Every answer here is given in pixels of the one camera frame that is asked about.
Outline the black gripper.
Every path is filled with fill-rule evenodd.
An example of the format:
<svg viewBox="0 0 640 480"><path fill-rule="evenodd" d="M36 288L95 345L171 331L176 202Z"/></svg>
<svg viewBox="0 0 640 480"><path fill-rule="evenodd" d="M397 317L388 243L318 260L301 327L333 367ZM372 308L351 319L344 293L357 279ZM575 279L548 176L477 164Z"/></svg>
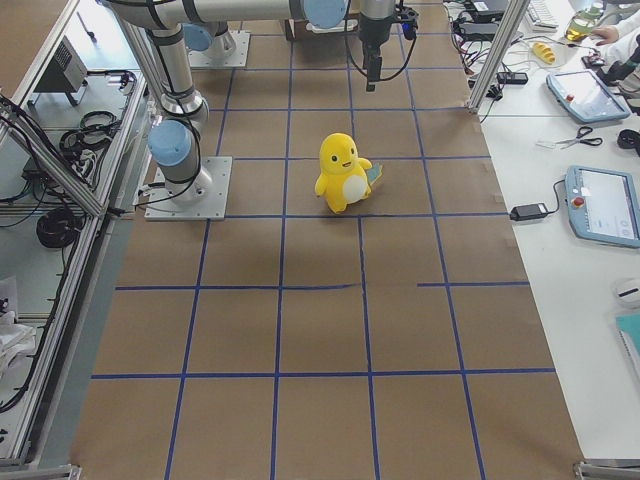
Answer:
<svg viewBox="0 0 640 480"><path fill-rule="evenodd" d="M362 44L363 51L363 69L366 72L366 78L368 80L380 80L382 69L382 56L381 48L376 44ZM366 91L374 92L375 83L372 81L366 82Z"/></svg>

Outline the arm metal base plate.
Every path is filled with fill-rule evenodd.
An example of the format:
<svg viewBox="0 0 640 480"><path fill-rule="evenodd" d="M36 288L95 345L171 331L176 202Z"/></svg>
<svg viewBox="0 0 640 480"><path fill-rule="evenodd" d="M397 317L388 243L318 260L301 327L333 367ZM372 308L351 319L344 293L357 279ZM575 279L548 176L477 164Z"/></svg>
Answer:
<svg viewBox="0 0 640 480"><path fill-rule="evenodd" d="M167 183L159 167L155 182L162 188L152 189L144 217L148 221L200 221L225 218L233 159L230 156L203 157L201 171L194 183L181 195L184 186Z"/></svg>
<svg viewBox="0 0 640 480"><path fill-rule="evenodd" d="M211 36L204 30L185 34L189 64L193 70L243 68L247 64L250 32L228 30Z"/></svg>

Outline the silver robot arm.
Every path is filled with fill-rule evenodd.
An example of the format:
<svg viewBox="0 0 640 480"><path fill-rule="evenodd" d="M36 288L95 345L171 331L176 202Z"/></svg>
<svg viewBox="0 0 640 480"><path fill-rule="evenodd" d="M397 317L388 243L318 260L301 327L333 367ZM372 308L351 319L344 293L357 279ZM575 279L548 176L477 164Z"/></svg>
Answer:
<svg viewBox="0 0 640 480"><path fill-rule="evenodd" d="M236 50L226 21L184 24L183 35L189 50L209 57L227 57Z"/></svg>
<svg viewBox="0 0 640 480"><path fill-rule="evenodd" d="M195 89L183 34L185 24L246 20L306 20L321 29L348 21L350 7L343 1L111 1L118 19L145 30L153 64L161 82L159 102L174 117L192 120L204 106ZM366 90L381 82L381 46L391 26L401 21L401 1L362 1L358 36L362 43Z"/></svg>

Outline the person hand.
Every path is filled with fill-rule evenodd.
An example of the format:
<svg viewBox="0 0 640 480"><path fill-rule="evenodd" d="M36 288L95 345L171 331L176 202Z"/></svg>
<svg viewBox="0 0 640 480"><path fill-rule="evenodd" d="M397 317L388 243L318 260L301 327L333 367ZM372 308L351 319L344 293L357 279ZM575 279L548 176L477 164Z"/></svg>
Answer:
<svg viewBox="0 0 640 480"><path fill-rule="evenodd" d="M595 42L596 46L604 46L617 42L620 33L615 25L607 25L596 27L592 30L590 39Z"/></svg>

